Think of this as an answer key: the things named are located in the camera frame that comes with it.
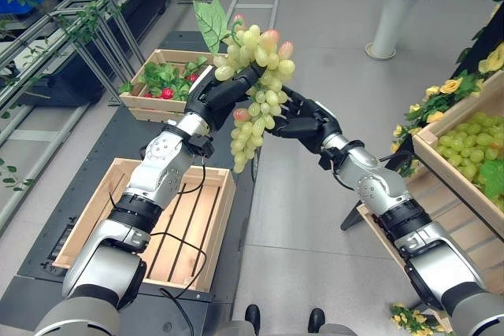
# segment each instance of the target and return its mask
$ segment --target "gray floor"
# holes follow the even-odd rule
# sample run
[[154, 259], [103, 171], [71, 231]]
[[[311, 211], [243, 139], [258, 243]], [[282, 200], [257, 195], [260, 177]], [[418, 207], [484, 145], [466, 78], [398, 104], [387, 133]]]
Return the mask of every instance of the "gray floor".
[[[230, 1], [222, 0], [225, 8]], [[454, 71], [459, 52], [494, 7], [489, 0], [420, 0], [398, 56], [378, 62], [365, 55], [364, 45], [372, 39], [382, 1], [280, 0], [276, 21], [281, 39], [295, 44], [297, 71], [290, 85], [320, 99], [349, 138], [361, 138], [378, 156], [388, 153], [391, 132], [408, 105]], [[245, 14], [262, 26], [268, 20], [265, 12]], [[190, 6], [172, 2], [143, 41], [143, 51], [173, 29], [196, 29]], [[104, 98], [86, 112], [0, 238], [0, 294], [113, 111]], [[415, 294], [365, 225], [339, 230], [355, 201], [300, 144], [267, 136], [233, 317], [241, 319], [255, 303], [263, 334], [301, 332], [318, 306], [328, 321], [360, 335], [400, 334], [387, 307], [413, 302]], [[0, 334], [29, 333], [0, 326]]]

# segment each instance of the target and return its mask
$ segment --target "grape leaf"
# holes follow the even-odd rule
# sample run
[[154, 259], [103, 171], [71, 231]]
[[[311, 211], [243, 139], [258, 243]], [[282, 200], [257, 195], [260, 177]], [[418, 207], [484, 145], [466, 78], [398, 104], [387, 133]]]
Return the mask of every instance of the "grape leaf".
[[485, 196], [496, 198], [504, 194], [504, 159], [486, 160], [480, 172], [485, 178]]
[[226, 12], [219, 0], [212, 0], [211, 3], [194, 1], [194, 6], [199, 30], [210, 53], [215, 55], [219, 52], [221, 40], [228, 32]]

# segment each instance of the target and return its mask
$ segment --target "crate of strawberries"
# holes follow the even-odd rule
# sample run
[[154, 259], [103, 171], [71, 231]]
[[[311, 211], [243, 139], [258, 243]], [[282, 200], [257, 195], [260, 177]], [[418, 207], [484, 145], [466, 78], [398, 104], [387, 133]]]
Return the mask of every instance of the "crate of strawberries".
[[120, 86], [120, 98], [137, 120], [179, 120], [192, 83], [212, 63], [208, 53], [155, 50], [132, 81]]

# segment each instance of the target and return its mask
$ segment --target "crate of grapes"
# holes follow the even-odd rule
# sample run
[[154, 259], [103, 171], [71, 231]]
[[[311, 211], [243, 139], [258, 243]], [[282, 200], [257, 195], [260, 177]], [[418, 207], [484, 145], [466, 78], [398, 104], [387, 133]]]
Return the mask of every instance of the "crate of grapes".
[[504, 238], [504, 71], [413, 137], [415, 154]]

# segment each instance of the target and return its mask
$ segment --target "empty wooden crate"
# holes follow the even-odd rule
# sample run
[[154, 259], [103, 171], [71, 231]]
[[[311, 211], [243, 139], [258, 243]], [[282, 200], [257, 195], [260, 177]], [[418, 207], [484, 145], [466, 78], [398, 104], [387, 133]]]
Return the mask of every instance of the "empty wooden crate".
[[[94, 192], [82, 215], [58, 254], [54, 265], [69, 268], [98, 222], [112, 210], [140, 161], [116, 158]], [[180, 190], [196, 187], [202, 168], [191, 167], [183, 176]], [[235, 195], [235, 183], [228, 169], [206, 168], [205, 182], [199, 190], [176, 196], [161, 214], [153, 233], [168, 232], [205, 251], [207, 260], [190, 289], [208, 292], [221, 250], [228, 217]], [[168, 235], [153, 236], [140, 255], [147, 262], [144, 282], [185, 287], [203, 264], [196, 249]]]

